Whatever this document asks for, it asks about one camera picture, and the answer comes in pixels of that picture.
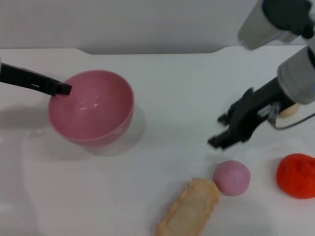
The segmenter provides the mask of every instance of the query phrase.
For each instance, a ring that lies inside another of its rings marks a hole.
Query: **toast slice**
[[[208,179],[193,178],[157,227],[156,236],[199,236],[220,191]]]

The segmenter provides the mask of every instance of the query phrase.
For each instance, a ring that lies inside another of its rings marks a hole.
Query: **black cable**
[[[285,129],[289,129],[289,128],[292,128],[300,123],[303,123],[305,121],[307,121],[308,119],[312,118],[312,117],[315,117],[315,113],[309,115],[308,117],[305,117],[304,119],[301,119],[293,124],[290,124],[290,125],[287,125],[287,126],[283,126],[283,127],[277,127],[276,124],[271,124],[271,126],[276,129],[276,130],[285,130]]]

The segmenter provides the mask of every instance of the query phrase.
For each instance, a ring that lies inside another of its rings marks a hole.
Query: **bowl rim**
[[[88,143],[88,142],[93,142],[93,141],[98,141],[100,139],[103,139],[103,138],[106,138],[108,136],[111,136],[113,135],[118,129],[121,128],[122,125],[124,125],[126,123],[126,121],[128,120],[128,118],[133,114],[133,110],[134,110],[134,92],[133,92],[133,89],[130,85],[130,83],[123,77],[121,76],[120,74],[116,73],[116,72],[113,72],[113,71],[110,71],[110,70],[102,70],[102,69],[96,69],[96,70],[86,70],[86,71],[82,71],[78,74],[75,74],[71,77],[69,77],[68,79],[66,79],[64,81],[64,83],[67,83],[67,81],[69,81],[70,79],[73,79],[74,77],[78,76],[78,75],[81,75],[81,74],[85,74],[85,73],[89,73],[89,72],[96,72],[96,71],[100,71],[100,72],[109,72],[109,73],[112,73],[112,74],[115,74],[117,76],[119,76],[120,78],[123,79],[123,81],[128,85],[130,91],[131,91],[131,98],[132,98],[132,103],[131,103],[131,106],[130,106],[130,110],[127,114],[127,116],[125,117],[124,121],[122,121],[117,127],[115,127],[113,130],[111,130],[110,132],[107,132],[106,134],[104,135],[101,135],[99,137],[95,137],[95,138],[90,138],[90,139],[76,139],[76,138],[72,138],[64,133],[62,133],[59,129],[57,129],[55,126],[54,126],[54,123],[52,122],[51,120],[51,116],[50,116],[50,102],[51,100],[49,101],[49,105],[48,105],[48,115],[49,115],[49,120],[50,120],[50,123],[51,125],[53,126],[53,128],[59,133],[61,134],[62,136],[64,136],[65,138],[73,141],[73,142],[81,142],[81,143]]]

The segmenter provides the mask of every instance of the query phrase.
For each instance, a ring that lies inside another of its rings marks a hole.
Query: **gray robot arm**
[[[264,121],[294,103],[315,100],[315,37],[310,17],[312,4],[307,0],[259,0],[241,27],[238,38],[249,50],[272,40],[289,43],[302,36],[307,46],[278,67],[277,77],[241,99],[218,118],[228,129],[208,140],[214,148],[226,149],[247,141]]]

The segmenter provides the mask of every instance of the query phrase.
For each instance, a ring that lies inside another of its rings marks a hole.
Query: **pink bowl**
[[[69,96],[49,102],[52,126],[68,140],[84,147],[99,147],[118,139],[127,130],[134,108],[130,84],[106,70],[90,70],[69,78]]]

